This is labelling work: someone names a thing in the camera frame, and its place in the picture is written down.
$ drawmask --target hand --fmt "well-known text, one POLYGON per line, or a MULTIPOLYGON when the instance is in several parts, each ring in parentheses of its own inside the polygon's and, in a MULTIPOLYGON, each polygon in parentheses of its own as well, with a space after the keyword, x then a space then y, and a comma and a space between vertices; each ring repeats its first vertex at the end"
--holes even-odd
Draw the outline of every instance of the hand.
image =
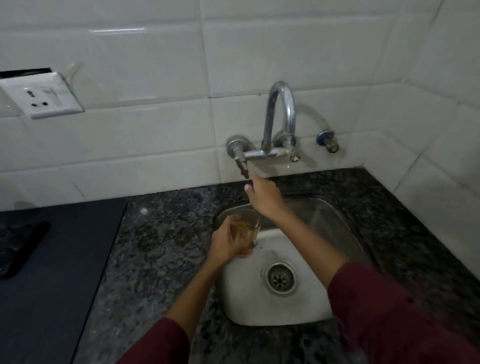
POLYGON ((283 203, 282 194, 273 181, 252 174, 253 186, 245 185, 245 192, 253 208, 269 219, 276 214, 288 211, 283 203))
POLYGON ((230 224, 232 216, 227 216, 218 230, 212 234, 210 251, 208 252, 207 262, 217 267, 224 267, 233 258, 244 249, 253 249, 253 242, 236 243, 232 241, 230 235, 230 224))

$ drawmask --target maroon shirt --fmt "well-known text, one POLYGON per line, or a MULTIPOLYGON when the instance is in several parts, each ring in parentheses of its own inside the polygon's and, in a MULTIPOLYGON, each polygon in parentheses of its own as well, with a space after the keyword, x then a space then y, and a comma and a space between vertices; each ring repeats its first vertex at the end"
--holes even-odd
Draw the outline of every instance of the maroon shirt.
MULTIPOLYGON (((328 298, 348 341, 363 348, 370 364, 480 364, 465 338, 429 320, 406 289, 372 268, 343 265, 328 286, 328 298)), ((187 364, 189 354, 183 329, 162 318, 117 364, 187 364)))

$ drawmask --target chrome faucet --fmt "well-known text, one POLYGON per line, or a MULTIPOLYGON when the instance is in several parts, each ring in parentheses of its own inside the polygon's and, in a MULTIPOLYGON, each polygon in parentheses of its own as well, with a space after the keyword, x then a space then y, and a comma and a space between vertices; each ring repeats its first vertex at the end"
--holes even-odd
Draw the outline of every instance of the chrome faucet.
POLYGON ((260 149, 256 149, 250 140, 242 135, 235 135, 227 141, 227 153, 235 160, 242 175, 246 179, 249 178, 248 160, 286 155, 289 155, 290 161, 292 162, 298 162, 300 160, 300 155, 294 149, 297 143, 297 139, 295 138, 295 116, 295 101, 292 90, 285 82, 276 82, 268 94, 264 138, 260 149), (287 121, 285 122, 284 130, 280 130, 272 139, 273 120, 278 94, 282 97, 287 121))

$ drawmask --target glass cup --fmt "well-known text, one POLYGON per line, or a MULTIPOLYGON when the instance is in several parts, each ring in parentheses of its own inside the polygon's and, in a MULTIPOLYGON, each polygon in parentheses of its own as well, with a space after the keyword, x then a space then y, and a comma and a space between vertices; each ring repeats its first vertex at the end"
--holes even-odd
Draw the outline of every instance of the glass cup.
MULTIPOLYGON (((260 230, 260 215, 247 208, 236 212, 230 225, 232 240, 236 243, 252 242, 257 238, 260 230)), ((243 249, 237 257, 246 258, 253 253, 253 249, 243 249)))

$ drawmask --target wall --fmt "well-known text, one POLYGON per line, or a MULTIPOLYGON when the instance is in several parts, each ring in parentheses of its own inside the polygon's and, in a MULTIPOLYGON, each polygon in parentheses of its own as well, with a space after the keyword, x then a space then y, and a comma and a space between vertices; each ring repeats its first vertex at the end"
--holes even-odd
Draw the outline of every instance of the wall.
POLYGON ((361 165, 370 84, 403 79, 440 2, 4 1, 1 70, 81 65, 72 88, 87 111, 29 120, 0 95, 0 210, 241 180, 225 141, 261 140, 278 80, 295 90, 303 158, 251 169, 361 165), (326 127, 336 155, 314 143, 326 127))
POLYGON ((480 1, 445 0, 404 82, 367 99, 365 167, 480 277, 480 1))

